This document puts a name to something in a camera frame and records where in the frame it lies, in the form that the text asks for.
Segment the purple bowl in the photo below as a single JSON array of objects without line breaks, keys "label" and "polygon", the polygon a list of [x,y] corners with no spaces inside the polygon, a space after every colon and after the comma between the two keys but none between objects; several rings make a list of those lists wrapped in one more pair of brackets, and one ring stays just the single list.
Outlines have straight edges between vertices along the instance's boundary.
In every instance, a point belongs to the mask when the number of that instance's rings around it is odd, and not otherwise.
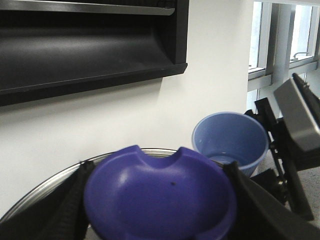
[{"label": "purple bowl", "polygon": [[228,177],[210,159],[184,147],[155,158],[137,145],[95,168],[84,206],[104,240],[220,240],[237,211]]}]

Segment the white wall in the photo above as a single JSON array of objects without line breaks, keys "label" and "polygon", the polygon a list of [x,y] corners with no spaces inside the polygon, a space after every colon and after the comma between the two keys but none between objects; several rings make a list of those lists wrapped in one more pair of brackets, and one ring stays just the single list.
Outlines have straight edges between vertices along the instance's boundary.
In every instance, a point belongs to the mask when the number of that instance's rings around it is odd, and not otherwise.
[{"label": "white wall", "polygon": [[252,0],[191,0],[182,75],[0,107],[0,216],[78,161],[138,144],[191,148],[194,126],[246,110]]}]

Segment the cup rim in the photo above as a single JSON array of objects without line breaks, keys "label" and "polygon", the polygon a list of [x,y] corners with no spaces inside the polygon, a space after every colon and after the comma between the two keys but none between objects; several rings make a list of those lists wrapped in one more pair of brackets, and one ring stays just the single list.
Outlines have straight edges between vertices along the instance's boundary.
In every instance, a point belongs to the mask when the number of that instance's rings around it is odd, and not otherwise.
[{"label": "cup rim", "polygon": [[244,113],[239,113],[239,112],[235,112],[235,111],[220,111],[220,112],[215,112],[215,113],[213,113],[213,114],[210,114],[210,115],[202,118],[202,119],[196,124],[196,126],[194,127],[194,129],[193,129],[193,131],[192,131],[191,140],[192,140],[192,147],[193,147],[193,149],[194,149],[195,151],[197,151],[198,153],[200,153],[200,151],[199,151],[199,149],[197,148],[196,143],[195,143],[195,133],[196,133],[197,128],[200,126],[200,124],[202,124],[202,123],[203,123],[206,119],[208,119],[208,118],[211,118],[211,117],[216,116],[216,115],[223,115],[223,114],[231,114],[231,115],[238,115],[238,116],[244,117],[244,118],[252,121],[253,123],[255,123],[255,124],[262,130],[262,132],[264,133],[264,139],[265,139],[265,142],[266,142],[265,148],[264,148],[262,154],[260,155],[260,157],[259,157],[257,160],[251,162],[251,163],[248,164],[248,165],[239,166],[238,168],[239,168],[240,170],[247,170],[247,169],[250,169],[250,168],[258,165],[258,163],[261,162],[261,161],[264,159],[264,157],[266,156],[266,154],[267,154],[267,152],[268,152],[268,149],[269,149],[268,136],[267,136],[267,133],[266,133],[265,128],[261,125],[260,122],[258,122],[257,120],[255,120],[253,117],[250,117],[250,116],[248,116],[248,115],[245,115]]}]

